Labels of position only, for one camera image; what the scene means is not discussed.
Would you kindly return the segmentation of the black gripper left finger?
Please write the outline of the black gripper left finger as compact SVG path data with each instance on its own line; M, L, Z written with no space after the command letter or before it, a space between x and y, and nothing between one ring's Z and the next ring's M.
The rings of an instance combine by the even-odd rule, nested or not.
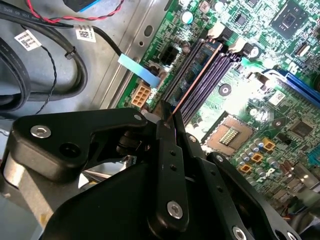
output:
M25 116L12 126L15 185L31 210L48 206L48 222L71 198L137 165L185 164L175 113L146 118L133 108Z

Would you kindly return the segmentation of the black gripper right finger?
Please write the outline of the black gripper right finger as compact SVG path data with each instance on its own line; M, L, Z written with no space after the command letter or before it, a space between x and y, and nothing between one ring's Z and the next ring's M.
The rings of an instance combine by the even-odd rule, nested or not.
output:
M299 240L295 230L221 154L205 155L198 140L186 133L182 114L174 123L182 144L186 167L195 173L197 189L204 196L194 204L195 213L215 240Z

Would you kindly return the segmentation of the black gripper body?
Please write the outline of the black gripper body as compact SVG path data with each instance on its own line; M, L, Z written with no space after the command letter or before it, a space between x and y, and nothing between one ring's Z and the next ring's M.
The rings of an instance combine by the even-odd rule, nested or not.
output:
M63 203L45 240L218 240L202 189L174 163L139 164Z

